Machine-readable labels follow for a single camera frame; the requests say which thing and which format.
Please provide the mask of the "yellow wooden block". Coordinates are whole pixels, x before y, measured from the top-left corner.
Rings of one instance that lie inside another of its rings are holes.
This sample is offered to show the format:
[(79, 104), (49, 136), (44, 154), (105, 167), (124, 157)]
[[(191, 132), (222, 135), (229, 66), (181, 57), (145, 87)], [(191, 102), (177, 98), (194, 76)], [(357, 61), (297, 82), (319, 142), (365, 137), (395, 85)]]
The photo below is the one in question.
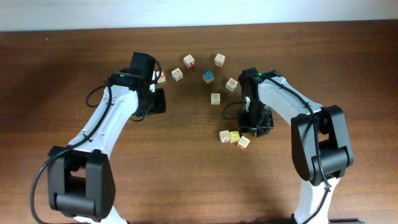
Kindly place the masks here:
[(240, 133), (239, 131), (230, 131), (229, 132), (229, 142), (231, 144), (236, 143), (240, 140)]

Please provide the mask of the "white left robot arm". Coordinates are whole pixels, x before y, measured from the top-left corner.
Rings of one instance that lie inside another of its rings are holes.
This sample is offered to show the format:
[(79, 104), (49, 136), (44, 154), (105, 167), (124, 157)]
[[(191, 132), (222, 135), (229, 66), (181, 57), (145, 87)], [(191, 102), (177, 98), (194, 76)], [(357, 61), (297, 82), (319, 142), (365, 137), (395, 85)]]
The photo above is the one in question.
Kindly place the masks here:
[(165, 93), (156, 88), (160, 63), (135, 52), (128, 68), (106, 78), (103, 97), (83, 129), (65, 146), (53, 146), (45, 167), (52, 210), (80, 223), (126, 223), (114, 206), (116, 186), (109, 158), (131, 116), (138, 122), (164, 113)]

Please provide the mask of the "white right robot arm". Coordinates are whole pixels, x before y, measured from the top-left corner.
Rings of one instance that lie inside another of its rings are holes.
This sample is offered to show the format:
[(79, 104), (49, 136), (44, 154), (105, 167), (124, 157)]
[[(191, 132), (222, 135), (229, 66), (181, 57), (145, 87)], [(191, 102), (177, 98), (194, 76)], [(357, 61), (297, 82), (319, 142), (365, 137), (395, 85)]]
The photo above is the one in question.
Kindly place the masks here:
[(277, 71), (242, 71), (238, 78), (243, 106), (238, 123), (255, 137), (274, 127), (276, 112), (290, 126), (292, 161), (302, 183), (294, 223), (329, 223), (333, 191), (354, 155), (343, 110), (323, 106), (291, 87)]

